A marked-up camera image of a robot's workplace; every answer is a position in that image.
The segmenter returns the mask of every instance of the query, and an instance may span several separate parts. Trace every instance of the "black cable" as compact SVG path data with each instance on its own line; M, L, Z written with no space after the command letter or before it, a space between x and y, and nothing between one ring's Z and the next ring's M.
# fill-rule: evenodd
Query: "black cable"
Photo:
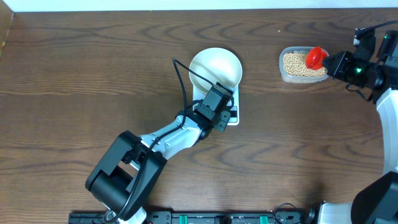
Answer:
M360 39L362 36L372 32L373 30L375 30L377 28L384 27L384 26L391 25L391 24L395 24L395 23L398 23L398 20L389 21L389 22L385 22L385 23L382 23L382 24L379 24L379 25L370 26L370 27L367 27L367 28L360 29L360 30L358 30L358 33L356 34L355 38Z
M187 109L191 108L193 105L197 104L197 103L201 103L203 102L203 100L194 100L192 101L192 103L190 105L187 106Z
M194 74L194 75L196 75L197 77L199 77L199 78L201 78L201 79L203 79L204 81L206 81L206 82L208 82L210 85L214 85L211 81L209 81L207 78L205 78L205 77L203 77L203 76L201 76L201 75L199 75L199 74L197 74L196 72L194 72L194 71L192 71L192 70L190 70L187 66L185 66L183 63L181 63L181 62L179 62L177 59L175 59L175 58L173 58L173 63L174 62L177 62L179 65L181 65L183 68L185 68L185 69L187 69L189 72L191 72L192 74Z
M351 91L351 92L356 92L359 94L365 101L370 102L373 99L373 94L369 96L369 98L366 99L366 97L363 95L363 93L359 90L350 90L349 87L352 86L352 84L347 84L346 85L346 90Z
M379 27L383 27L383 26L387 26L387 25L391 25L391 24L395 24L395 23L398 23L398 20L385 22L385 23L383 23L383 24L379 24L379 25L372 26L372 27L369 27L369 28L371 28L371 29L377 29L377 28L379 28Z
M180 72L179 72L179 70L178 70L178 68L177 68L176 62L179 63L179 64L180 64L182 67L184 67L184 68L186 68L186 66L185 66L184 64L182 64L181 62L179 62L178 60L176 60L175 58L173 58L174 68L175 68L175 71L177 72L178 79L180 80L181 89L182 89L182 94L183 94L183 98L184 98L184 112L183 112L182 122L181 122L180 125L178 125L176 128L173 128L173 129L171 129L170 131L167 131L167 132L161 134L160 136L156 137L156 138L154 139L154 141L152 142L152 144L149 146L148 152L150 152L150 151L154 148L154 146L155 146L162 138L164 138L166 135L168 135L168 134L170 134L170 133L173 133L174 131L176 131L176 130L182 128L183 125L185 124L185 119L186 119L186 117L187 117L187 93L185 92L184 83L183 83L183 81L182 81L181 74L180 74ZM147 154L145 155L144 160L143 160L143 162L142 162L142 164L141 164L141 167L144 167L144 166L145 166L145 164L146 164L146 162L147 162L147 160L148 160L148 155L149 155L149 153L147 153ZM117 213L117 214L116 214L112 219L110 219L110 220L108 220L108 215L110 214L110 212L113 212L113 211L112 211L112 210L108 210L108 211L105 213L105 216L104 216L104 222L105 222L105 223L115 223L115 222L119 219L120 215L121 215L122 213L124 213L125 209L127 208L127 205L130 203L130 201L131 201L131 199L132 199L132 196L134 195L134 192L135 192L136 189L137 189L138 182L139 182L139 180L140 180L140 178L141 178L141 175L142 175L142 171L143 171L143 170L144 170L144 169L139 169L139 170L138 170L138 173L137 173L137 175L136 175L136 180L134 181L134 184L133 184L133 186L132 186L132 189L131 189L131 191L130 191L130 194L129 194L127 200L125 201L125 203L124 203L122 209L120 210L120 212Z
M275 211L274 211L274 220L275 220L278 224L283 224L283 223L281 223L281 222L279 221L279 219L276 218L276 212L278 211L278 209L280 209L281 207L283 207L283 206L285 206L285 205L290 205L290 206L294 207L294 209L297 209L296 206L292 205L291 203L283 203L283 204L280 204L278 207L276 207L276 209L275 209ZM297 222L297 223L293 223L293 224L303 223L303 214L302 214L300 211L298 211L298 212L301 214L300 221Z
M234 105L235 105L234 97L231 97L231 106L229 106L228 109L231 110L232 107L234 107Z

